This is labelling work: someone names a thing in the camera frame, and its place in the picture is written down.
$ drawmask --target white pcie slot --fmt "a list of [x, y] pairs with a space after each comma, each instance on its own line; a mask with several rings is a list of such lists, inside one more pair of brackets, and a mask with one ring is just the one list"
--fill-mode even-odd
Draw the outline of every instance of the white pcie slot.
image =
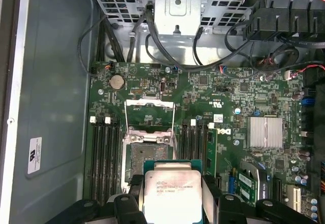
[[287, 192], [289, 198], [288, 206], [301, 213], [301, 189], [299, 187], [289, 185]]

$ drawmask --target aluminum heatsink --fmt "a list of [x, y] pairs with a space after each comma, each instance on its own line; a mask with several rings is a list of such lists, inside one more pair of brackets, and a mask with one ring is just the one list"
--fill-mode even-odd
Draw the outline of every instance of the aluminum heatsink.
[[249, 117], [248, 145], [259, 148], [282, 148], [282, 118]]

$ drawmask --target blue connector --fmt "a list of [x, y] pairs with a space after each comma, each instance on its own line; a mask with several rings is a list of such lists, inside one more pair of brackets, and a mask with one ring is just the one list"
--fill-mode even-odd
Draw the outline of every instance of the blue connector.
[[235, 188], [235, 180], [236, 178], [233, 176], [229, 176], [228, 181], [228, 194], [235, 194], [236, 188]]
[[315, 99], [314, 98], [303, 98], [301, 100], [301, 105], [302, 106], [313, 106], [315, 104]]

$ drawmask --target green circuit board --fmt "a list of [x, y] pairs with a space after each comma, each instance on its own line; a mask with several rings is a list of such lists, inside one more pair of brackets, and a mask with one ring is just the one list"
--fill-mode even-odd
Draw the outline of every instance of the green circuit board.
[[[98, 70], [104, 63], [97, 62]], [[232, 76], [248, 76], [248, 68], [228, 68]], [[119, 75], [124, 80], [122, 88], [113, 89], [110, 79]], [[271, 81], [264, 81], [260, 76], [251, 79], [231, 79], [220, 73], [219, 69], [209, 69], [197, 73], [187, 73], [160, 65], [144, 63], [116, 63], [90, 83], [89, 113], [96, 118], [116, 118], [119, 128], [116, 169], [114, 178], [117, 183], [115, 192], [120, 191], [122, 139], [127, 124], [130, 127], [148, 132], [167, 131], [173, 127], [176, 141], [182, 142], [184, 120], [195, 120], [206, 125], [206, 174], [222, 177], [222, 190], [228, 191], [229, 173], [239, 167], [241, 160], [262, 164], [270, 176], [281, 179], [286, 184], [294, 184], [291, 179], [292, 166], [306, 170], [306, 162], [297, 157], [301, 147], [299, 101], [291, 99], [295, 91], [302, 88], [302, 77], [286, 81], [278, 73]], [[127, 106], [126, 100], [156, 98], [175, 105], [174, 125], [173, 109], [166, 107]], [[276, 117], [283, 121], [283, 141], [279, 148], [251, 148], [248, 142], [249, 117]], [[94, 156], [94, 130], [88, 122], [86, 143], [86, 167], [84, 196], [93, 195], [91, 188]]]

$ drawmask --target motherboard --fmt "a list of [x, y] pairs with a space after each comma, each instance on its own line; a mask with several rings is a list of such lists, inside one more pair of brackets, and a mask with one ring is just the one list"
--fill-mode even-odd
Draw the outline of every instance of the motherboard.
[[201, 159], [204, 174], [224, 193], [250, 205], [275, 199], [311, 215], [310, 153], [302, 134], [312, 100], [303, 98], [302, 76], [231, 78], [251, 74], [248, 68], [188, 73], [115, 63], [92, 78], [84, 198], [104, 204], [126, 192], [146, 159]]

